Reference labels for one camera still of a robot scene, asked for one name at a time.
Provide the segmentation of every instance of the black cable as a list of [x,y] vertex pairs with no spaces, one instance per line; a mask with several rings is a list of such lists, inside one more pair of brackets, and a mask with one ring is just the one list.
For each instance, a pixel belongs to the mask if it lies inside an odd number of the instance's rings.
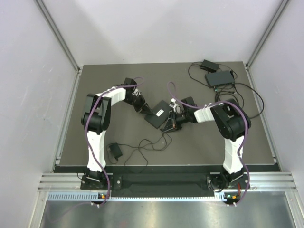
[[189,75],[189,77],[190,77],[192,80],[194,80],[194,81],[196,81],[196,82],[202,84],[203,86],[209,87],[208,85],[202,83],[201,81],[199,81],[199,80],[197,80],[197,79],[195,79],[195,78],[193,78],[193,77],[191,76],[191,74],[190,74],[190,68],[191,68],[192,66],[195,66],[195,65],[200,66],[200,65],[197,64],[197,63],[202,63],[202,62],[194,62],[194,63],[191,63],[190,67],[188,68],[188,75]]
[[[170,138],[170,141],[169,141],[169,142],[168,142],[167,139],[165,138],[165,135],[168,136],[168,137]],[[164,147],[162,147],[162,148],[160,148],[160,149],[156,149],[156,148],[154,147],[155,144],[157,144],[162,138],[163,138],[164,141],[165,141]],[[145,144],[144,146],[141,146],[141,144],[142,144],[144,141],[147,141],[148,143]],[[142,157],[145,159],[145,161],[146,161],[145,167],[139,172],[139,173],[141,173],[141,172],[148,166],[148,164],[149,164],[149,162],[148,162],[148,160],[146,159],[146,157],[144,156],[142,150],[144,149],[144,150],[147,150],[147,151],[164,151],[164,150],[172,143],[172,141],[173,141],[173,139],[172,139],[167,133],[163,133],[163,134],[161,135],[161,137],[160,137],[156,142],[151,142],[151,141],[148,140],[148,139],[143,139],[143,140],[140,141],[140,143],[138,144],[138,146],[130,146],[130,145],[128,145],[128,144],[120,144],[120,143],[118,143],[118,145],[120,145],[120,146],[128,146],[128,147],[134,149],[134,150],[131,152],[130,156],[129,156],[129,157],[126,159],[126,161],[124,162],[124,166],[126,166],[127,162],[128,162],[129,159],[132,157],[132,155],[134,154],[134,152],[135,152],[136,150],[139,151],[139,153],[141,154],[141,156],[142,156]]]
[[264,108],[265,108],[264,100],[263,100],[263,98],[261,97],[261,95],[260,95],[256,90],[254,90],[253,88],[251,88],[250,86],[248,86],[248,85],[246,85],[246,84],[244,84],[244,83],[236,82],[235,85],[243,85],[243,86],[245,86],[245,87],[251,89],[251,90],[252,90],[253,92],[255,92],[256,95],[261,99],[261,102],[262,102],[262,105],[263,105],[262,110],[260,111],[259,114],[256,114],[256,115],[254,115],[254,116],[252,116],[252,117],[249,117],[249,119],[253,119],[253,118],[256,118],[256,117],[258,117],[259,115],[261,115],[262,112],[264,111]]
[[236,93],[241,97],[241,99],[242,99],[242,101],[243,101],[243,105],[241,106],[241,108],[244,108],[244,106],[245,106],[245,101],[244,101],[244,98],[243,98],[243,96],[238,92],[238,90],[237,90],[237,88],[236,88],[236,86],[235,85],[233,85],[233,87],[234,87],[234,89],[235,89],[235,91],[236,91]]
[[78,173],[77,173],[77,177],[82,181],[82,179],[78,176]]
[[211,189],[214,191],[214,192],[217,192],[217,193],[219,193],[219,192],[222,192],[223,190],[224,190],[224,188],[225,188],[225,181],[222,179],[222,182],[221,182],[221,185],[222,185],[222,187],[220,188],[220,190],[218,190],[218,191],[215,191],[215,189],[214,189],[214,187],[213,187],[213,179],[211,179],[211,181],[210,181],[210,187],[211,187]]
[[238,101],[237,97],[233,93],[221,94],[221,93],[217,92],[215,94],[215,102],[220,101],[220,96],[224,96],[224,95],[230,95],[230,96],[232,96],[235,99],[235,101],[237,102],[237,104],[239,105],[239,101]]
[[216,87],[214,89],[214,91],[215,91],[214,101],[215,102],[220,101],[220,96],[230,95],[230,96],[232,96],[236,100],[237,104],[239,105],[239,101],[238,101],[238,98],[235,96],[235,92],[234,91],[229,91],[229,89],[234,88],[233,85],[231,86],[231,88],[226,89],[227,86],[229,86],[229,85],[226,85],[226,86],[224,86],[222,88]]

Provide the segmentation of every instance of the gray platform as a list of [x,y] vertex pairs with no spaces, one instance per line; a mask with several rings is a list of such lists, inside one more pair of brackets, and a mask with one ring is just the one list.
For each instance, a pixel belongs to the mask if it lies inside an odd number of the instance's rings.
[[[223,64],[228,65],[238,74],[237,82],[250,85],[242,62],[224,62]],[[190,63],[161,63],[84,66],[60,165],[87,165],[87,144],[84,128],[80,124],[86,95],[101,93],[114,85],[123,83],[126,77],[145,78],[145,83],[139,89],[150,107],[154,107],[162,99],[170,101],[171,97],[167,91],[168,81],[176,84],[177,97],[180,99],[192,96],[197,105],[213,102],[214,91],[188,77],[189,65]],[[191,75],[205,82],[204,71],[198,67],[191,69]],[[257,114],[258,109],[252,91],[242,85],[238,85],[237,89],[245,99],[244,110],[248,116]],[[105,136],[105,143],[118,142],[137,146],[144,138],[154,142],[161,135],[160,130],[153,128],[144,120],[144,115],[136,113],[132,106],[120,102],[112,107],[111,123]],[[181,131],[170,133],[170,136],[173,142],[166,150],[143,152],[149,165],[218,165],[224,161],[224,139],[214,122],[187,123]],[[127,147],[121,147],[121,149],[123,156],[119,158],[116,165],[123,165],[132,151]],[[274,163],[260,117],[252,120],[243,157],[247,164]],[[138,151],[135,151],[128,164],[145,165],[146,163]]]

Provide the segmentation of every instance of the metal rail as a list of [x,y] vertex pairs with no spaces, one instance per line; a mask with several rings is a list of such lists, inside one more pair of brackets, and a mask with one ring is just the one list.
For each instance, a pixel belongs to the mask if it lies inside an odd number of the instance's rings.
[[273,28],[275,27],[276,23],[278,22],[280,16],[282,15],[283,11],[285,10],[286,6],[288,5],[290,0],[282,0],[281,4],[277,8],[274,16],[272,17],[270,23],[268,24],[265,32],[263,33],[260,41],[258,42],[255,50],[251,54],[248,63],[246,64],[247,67],[251,67],[253,62],[255,61],[257,55],[259,54],[260,50],[262,49],[263,45],[267,41],[270,33],[272,32]]
[[[246,73],[247,73],[247,76],[248,76],[251,87],[254,88],[256,91],[258,91],[258,89],[256,87],[256,84],[253,80],[250,68],[245,66],[245,70],[246,70]],[[261,102],[260,98],[256,95],[256,93],[253,93],[253,94],[254,94],[256,104],[257,104],[258,111],[260,112],[262,110],[262,102]],[[261,120],[262,120],[262,124],[264,126],[264,130],[265,130],[266,137],[267,137],[267,140],[268,140],[268,143],[269,143],[269,146],[270,146],[271,153],[275,157],[275,161],[278,163],[280,170],[285,171],[284,168],[282,167],[282,162],[281,162],[281,159],[279,157],[279,154],[277,153],[276,144],[274,143],[274,139],[273,139],[273,136],[271,134],[265,112],[263,112],[260,117],[261,117]]]
[[72,85],[72,89],[71,89],[71,93],[69,96],[69,101],[67,104],[67,108],[66,108],[66,112],[65,112],[65,118],[63,121],[63,125],[61,128],[61,133],[58,139],[58,143],[57,143],[57,148],[56,148],[56,154],[55,157],[53,159],[53,163],[52,163],[52,167],[50,170],[54,170],[56,165],[60,164],[60,159],[61,159],[61,154],[62,154],[62,150],[63,150],[63,146],[64,146],[64,142],[67,136],[67,128],[71,119],[71,115],[72,115],[72,110],[73,110],[73,106],[74,106],[74,101],[76,98],[76,93],[77,93],[77,89],[78,89],[78,85],[79,85],[79,81],[80,81],[80,76],[81,76],[81,72],[82,70],[80,70],[75,77],[75,80],[73,82]]
[[304,228],[304,208],[299,193],[288,191],[285,194],[296,228]]
[[[42,175],[38,191],[47,192],[96,192],[81,190],[81,180],[75,173],[46,173]],[[248,191],[296,191],[296,185],[290,172],[252,172]]]
[[47,21],[50,29],[54,33],[54,36],[56,37],[58,43],[62,47],[64,53],[66,54],[67,58],[69,59],[70,63],[72,64],[75,71],[79,71],[80,67],[78,66],[76,60],[74,59],[70,49],[68,48],[65,40],[63,39],[61,33],[59,32],[59,29],[57,28],[54,20],[52,19],[48,9],[46,8],[43,0],[34,0],[41,11],[42,15],[44,16],[45,20]]
[[38,228],[41,225],[43,213],[48,199],[48,192],[38,192],[36,196],[35,208],[29,222],[30,228]]

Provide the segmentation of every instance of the purple cable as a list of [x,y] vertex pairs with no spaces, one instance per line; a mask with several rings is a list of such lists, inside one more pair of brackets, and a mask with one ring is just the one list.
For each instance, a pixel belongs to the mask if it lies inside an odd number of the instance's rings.
[[[171,81],[167,83],[168,91],[169,91],[171,97],[174,98],[175,100],[177,100],[179,103],[181,103],[181,104],[183,104],[183,105],[185,105],[185,106],[187,106],[187,107],[195,108],[195,109],[205,108],[205,107],[198,107],[198,106],[192,106],[192,105],[186,104],[186,103],[182,102],[181,100],[179,100],[178,98],[176,98],[176,96],[173,95],[173,93],[172,93],[172,92],[170,91],[170,89],[169,89],[169,85],[170,85],[170,84],[173,85],[173,87],[174,87],[174,93],[176,94],[176,86],[175,86],[175,84],[174,84],[173,82],[171,82]],[[240,151],[241,151],[242,147],[244,146],[244,144],[245,144],[245,142],[246,142],[246,140],[247,140],[248,123],[247,123],[247,120],[246,120],[246,118],[245,118],[243,112],[242,112],[235,104],[233,104],[233,103],[231,103],[231,102],[229,102],[229,101],[218,101],[218,102],[215,102],[215,103],[213,103],[213,104],[211,104],[211,105],[218,105],[218,104],[221,104],[221,103],[226,103],[226,104],[228,104],[228,105],[234,107],[234,108],[238,111],[238,113],[241,115],[241,117],[243,118],[243,121],[244,121],[244,123],[245,123],[245,135],[244,135],[243,142],[241,143],[241,145],[239,146],[239,148],[238,148],[238,150],[237,150],[237,155],[238,155],[239,160],[241,161],[242,165],[244,166],[244,168],[245,168],[245,170],[246,170],[246,172],[247,172],[248,183],[247,183],[247,185],[246,185],[246,188],[245,188],[245,191],[244,191],[242,197],[241,197],[240,200],[236,203],[236,205],[238,205],[238,204],[244,199],[244,197],[245,197],[245,195],[246,195],[246,193],[247,193],[247,191],[248,191],[248,189],[249,189],[249,183],[250,183],[249,169],[248,169],[248,167],[245,165],[245,163],[244,163],[244,161],[243,161],[243,158],[241,158],[241,154],[240,154]]]
[[[86,139],[86,142],[87,142],[87,144],[88,144],[88,146],[89,146],[89,148],[90,148],[90,150],[91,150],[91,152],[92,152],[92,156],[93,156],[95,162],[99,165],[99,167],[101,168],[101,170],[104,172],[105,177],[106,177],[106,180],[107,180],[107,184],[108,184],[108,191],[107,191],[107,194],[106,194],[106,198],[105,198],[105,200],[104,200],[99,206],[104,205],[105,202],[106,202],[106,201],[109,199],[109,197],[110,197],[110,179],[109,179],[109,175],[107,174],[107,172],[105,171],[105,169],[102,167],[102,165],[100,164],[100,162],[99,162],[99,161],[97,160],[97,158],[95,157],[93,148],[92,148],[92,146],[91,146],[91,144],[90,144],[90,142],[89,142],[89,139],[88,139],[88,137],[87,137],[89,122],[90,122],[90,120],[91,120],[91,118],[92,118],[92,115],[93,115],[94,111],[95,111],[96,108],[97,108],[97,105],[98,105],[99,101],[101,100],[101,98],[102,98],[104,95],[108,94],[109,92],[111,92],[111,91],[113,91],[113,90],[120,89],[120,88],[132,88],[132,87],[141,86],[141,85],[144,83],[144,79],[143,79],[142,77],[136,77],[136,78],[134,78],[134,80],[136,80],[136,79],[138,79],[138,78],[142,80],[142,82],[139,83],[139,84],[135,84],[135,85],[125,85],[125,86],[124,86],[124,85],[121,85],[121,86],[117,86],[117,87],[115,87],[115,88],[111,88],[111,89],[109,89],[109,90],[107,90],[107,91],[104,91],[104,92],[99,96],[99,98],[96,100],[96,102],[95,102],[95,104],[94,104],[94,106],[93,106],[93,108],[92,108],[92,111],[91,111],[91,113],[90,113],[90,115],[89,115],[89,118],[87,119],[86,125],[85,125],[85,136],[86,136],[85,139]],[[48,218],[48,220],[49,220],[50,223],[56,223],[56,222],[58,222],[60,219],[62,219],[62,217],[64,217],[64,216],[65,216],[67,213],[69,213],[70,211],[74,210],[74,209],[77,208],[78,206],[85,205],[85,204],[91,204],[91,203],[90,203],[90,202],[81,202],[81,203],[78,203],[78,204],[74,205],[73,207],[71,207],[70,209],[68,209],[67,211],[65,211],[59,218],[57,218],[56,220],[53,220],[53,221],[50,219],[50,214],[49,214],[49,209],[48,209],[48,210],[47,210],[47,212],[48,212],[48,213],[47,213],[47,218]]]

